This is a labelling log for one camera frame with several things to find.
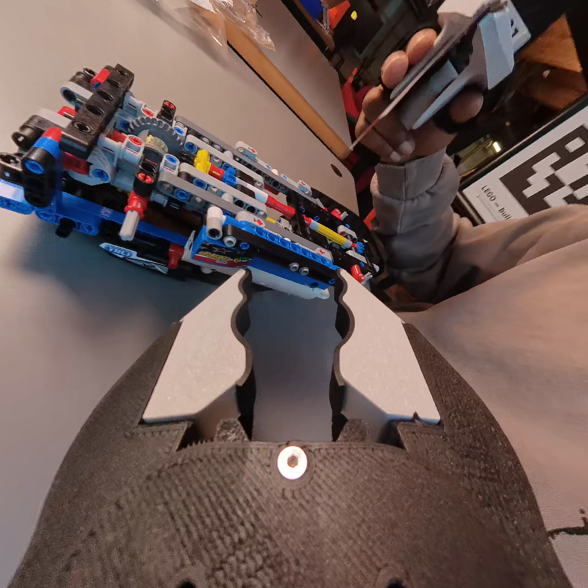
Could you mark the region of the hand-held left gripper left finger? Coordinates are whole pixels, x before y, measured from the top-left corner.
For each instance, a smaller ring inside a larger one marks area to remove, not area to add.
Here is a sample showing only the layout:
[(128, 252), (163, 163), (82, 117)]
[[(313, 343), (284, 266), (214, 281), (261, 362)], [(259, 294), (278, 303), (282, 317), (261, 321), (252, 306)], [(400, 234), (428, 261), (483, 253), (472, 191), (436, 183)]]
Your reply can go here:
[(238, 270), (181, 319), (143, 422), (190, 421), (198, 437), (213, 437), (221, 420), (237, 418), (252, 435), (255, 377), (245, 334), (253, 293), (251, 272)]

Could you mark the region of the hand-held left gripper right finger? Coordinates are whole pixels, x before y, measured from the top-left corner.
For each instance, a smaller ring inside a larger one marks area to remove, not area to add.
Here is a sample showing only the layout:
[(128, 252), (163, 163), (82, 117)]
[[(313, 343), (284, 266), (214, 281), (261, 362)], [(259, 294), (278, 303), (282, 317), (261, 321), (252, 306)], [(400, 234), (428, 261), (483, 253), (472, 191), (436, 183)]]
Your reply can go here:
[(401, 422), (437, 426), (441, 416), (403, 321), (345, 270), (334, 285), (335, 329), (330, 380), (332, 440), (351, 420), (369, 440), (389, 442)]

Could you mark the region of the clear plastic bags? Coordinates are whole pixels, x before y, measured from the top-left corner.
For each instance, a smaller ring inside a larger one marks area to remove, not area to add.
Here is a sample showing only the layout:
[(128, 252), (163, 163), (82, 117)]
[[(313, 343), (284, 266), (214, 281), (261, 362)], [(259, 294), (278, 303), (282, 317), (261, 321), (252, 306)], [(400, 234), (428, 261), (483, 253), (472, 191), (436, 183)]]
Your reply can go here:
[(193, 33), (227, 46), (227, 27), (233, 25), (259, 48), (275, 50), (261, 25), (257, 1), (155, 1), (159, 9)]

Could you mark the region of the person's right hand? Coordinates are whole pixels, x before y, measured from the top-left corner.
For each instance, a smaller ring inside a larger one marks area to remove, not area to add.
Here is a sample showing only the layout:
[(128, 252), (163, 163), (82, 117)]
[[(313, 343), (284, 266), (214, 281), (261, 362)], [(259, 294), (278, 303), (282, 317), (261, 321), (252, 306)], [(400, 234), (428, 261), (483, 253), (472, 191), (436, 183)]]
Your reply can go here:
[(395, 112), (380, 117), (389, 105), (392, 90), (403, 80), (407, 72), (421, 61), (433, 48), (437, 33), (432, 28), (416, 32), (406, 48), (391, 53), (380, 69), (381, 83), (372, 88), (362, 104), (356, 124), (356, 136), (362, 136), (362, 144), (380, 157), (382, 163), (401, 165), (445, 151), (457, 134), (449, 134), (426, 122), (416, 130), (407, 130)]

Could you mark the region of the lego race car model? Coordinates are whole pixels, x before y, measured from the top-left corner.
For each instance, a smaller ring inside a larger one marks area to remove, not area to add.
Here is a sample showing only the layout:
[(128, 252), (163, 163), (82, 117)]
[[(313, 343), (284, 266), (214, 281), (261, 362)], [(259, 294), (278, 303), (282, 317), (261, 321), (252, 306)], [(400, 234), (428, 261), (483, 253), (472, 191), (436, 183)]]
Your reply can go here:
[(94, 236), (109, 255), (173, 279), (254, 284), (327, 299), (337, 272), (381, 275), (369, 227), (352, 210), (176, 113), (152, 108), (123, 65), (84, 68), (1, 153), (1, 208), (36, 215), (60, 238)]

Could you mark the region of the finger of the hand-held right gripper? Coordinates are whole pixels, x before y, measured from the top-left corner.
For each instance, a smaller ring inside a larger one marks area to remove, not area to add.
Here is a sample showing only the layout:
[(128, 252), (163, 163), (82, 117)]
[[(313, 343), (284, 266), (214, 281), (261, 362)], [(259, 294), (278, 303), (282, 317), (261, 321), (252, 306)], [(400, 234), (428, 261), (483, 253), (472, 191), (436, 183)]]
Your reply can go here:
[(513, 70), (514, 50), (511, 40), (511, 18), (506, 9), (483, 20), (473, 37), (473, 52), (466, 69), (456, 82), (435, 102), (401, 103), (401, 122), (416, 130), (440, 114), (454, 98), (467, 88), (485, 92), (502, 82)]
[(443, 2), (433, 48), (390, 94), (391, 102), (435, 102), (466, 69), (481, 22), (502, 11), (501, 2)]

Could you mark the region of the black framed marker sign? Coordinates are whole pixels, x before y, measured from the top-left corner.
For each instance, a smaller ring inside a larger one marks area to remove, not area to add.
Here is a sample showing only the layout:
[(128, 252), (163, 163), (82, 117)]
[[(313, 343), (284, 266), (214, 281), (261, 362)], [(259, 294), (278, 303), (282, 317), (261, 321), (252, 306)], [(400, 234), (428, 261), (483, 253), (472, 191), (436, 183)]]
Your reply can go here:
[(587, 206), (587, 95), (460, 184), (477, 224)]

